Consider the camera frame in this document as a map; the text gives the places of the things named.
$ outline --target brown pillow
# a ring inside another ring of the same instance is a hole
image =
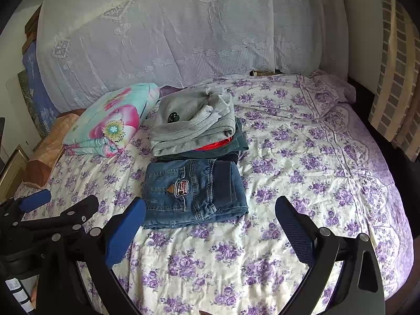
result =
[[[33,158],[25,169],[23,182],[25,185],[43,189],[50,178],[64,148],[62,140],[85,109],[77,109],[60,114],[54,121],[48,136],[39,145]]]

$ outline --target checkered curtain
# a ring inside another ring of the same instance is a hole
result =
[[[382,0],[382,7],[382,65],[369,121],[414,161],[420,151],[419,32],[396,0]]]

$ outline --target red cloth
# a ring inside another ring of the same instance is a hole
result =
[[[225,144],[228,144],[230,141],[232,141],[232,138],[231,137],[229,137],[227,139],[224,139],[222,141],[219,141],[219,142],[208,144],[208,145],[203,146],[201,148],[198,148],[196,150],[212,150],[212,149],[216,149],[216,148],[219,148],[219,147],[224,146]]]

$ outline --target gray fleece garment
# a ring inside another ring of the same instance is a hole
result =
[[[162,98],[150,131],[154,156],[194,150],[233,136],[235,112],[230,93],[219,87],[186,88]],[[168,123],[176,112],[178,122]]]

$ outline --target stack of folded clothes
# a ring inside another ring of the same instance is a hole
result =
[[[146,170],[145,228],[178,228],[248,213],[236,166],[248,145],[229,93],[200,87],[164,97],[150,142],[158,160]]]

